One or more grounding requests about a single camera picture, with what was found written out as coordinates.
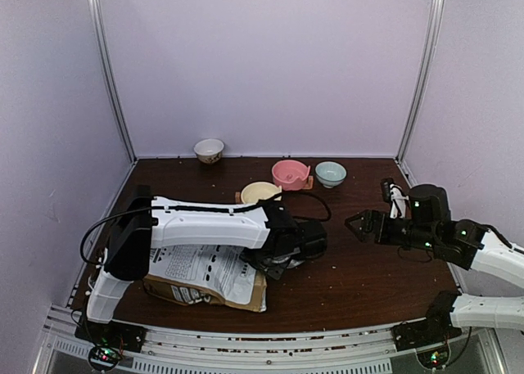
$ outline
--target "ceramic bowl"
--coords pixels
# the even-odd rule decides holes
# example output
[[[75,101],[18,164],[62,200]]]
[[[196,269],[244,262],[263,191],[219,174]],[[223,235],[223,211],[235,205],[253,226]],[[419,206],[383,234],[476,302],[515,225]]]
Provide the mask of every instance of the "ceramic bowl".
[[[196,157],[204,164],[214,164],[222,158],[224,143],[219,139],[205,139],[193,148]]]
[[[347,172],[346,169],[332,161],[324,161],[317,165],[317,168],[314,169],[317,179],[322,185],[326,188],[333,188],[338,186],[346,178]]]
[[[296,160],[282,160],[271,169],[275,185],[283,190],[297,191],[304,188],[308,182],[311,167]]]
[[[240,193],[242,204],[256,204],[259,200],[267,200],[278,192],[282,192],[281,187],[277,187],[269,182],[253,182],[244,187]]]

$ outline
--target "light blue bowl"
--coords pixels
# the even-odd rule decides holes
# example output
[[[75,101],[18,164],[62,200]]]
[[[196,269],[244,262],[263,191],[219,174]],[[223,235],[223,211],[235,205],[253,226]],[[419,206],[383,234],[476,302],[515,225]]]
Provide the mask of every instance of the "light blue bowl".
[[[324,161],[314,169],[317,179],[326,188],[338,186],[346,178],[346,169],[338,163]]]

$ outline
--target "white bowl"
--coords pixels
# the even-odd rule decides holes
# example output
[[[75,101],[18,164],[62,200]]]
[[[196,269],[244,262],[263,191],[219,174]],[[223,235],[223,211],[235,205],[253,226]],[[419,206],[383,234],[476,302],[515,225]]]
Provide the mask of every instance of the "white bowl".
[[[242,204],[256,204],[259,200],[267,200],[278,192],[282,192],[281,187],[277,187],[269,182],[253,182],[244,187],[240,193]]]
[[[320,163],[314,169],[314,172],[317,175],[318,181],[326,188],[338,186],[344,182],[347,175],[346,169],[342,165],[332,161]]]
[[[205,139],[193,148],[196,157],[204,164],[214,164],[222,158],[224,143],[219,139]]]

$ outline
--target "paper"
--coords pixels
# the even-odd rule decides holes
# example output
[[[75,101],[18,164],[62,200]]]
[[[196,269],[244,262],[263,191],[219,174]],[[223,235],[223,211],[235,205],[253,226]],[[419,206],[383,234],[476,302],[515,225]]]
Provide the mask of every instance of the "paper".
[[[235,304],[249,304],[256,270],[242,261],[242,248],[233,246],[170,246],[151,249],[149,274],[195,286],[171,286],[179,302],[209,299],[198,288],[211,290]]]

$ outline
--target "yellow bowl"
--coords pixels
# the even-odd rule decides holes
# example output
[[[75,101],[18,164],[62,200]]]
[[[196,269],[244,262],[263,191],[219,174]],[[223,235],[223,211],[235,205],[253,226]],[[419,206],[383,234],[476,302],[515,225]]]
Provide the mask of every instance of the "yellow bowl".
[[[242,204],[256,204],[259,200],[267,200],[279,192],[282,192],[282,188],[269,182],[253,182],[244,187],[240,199]]]

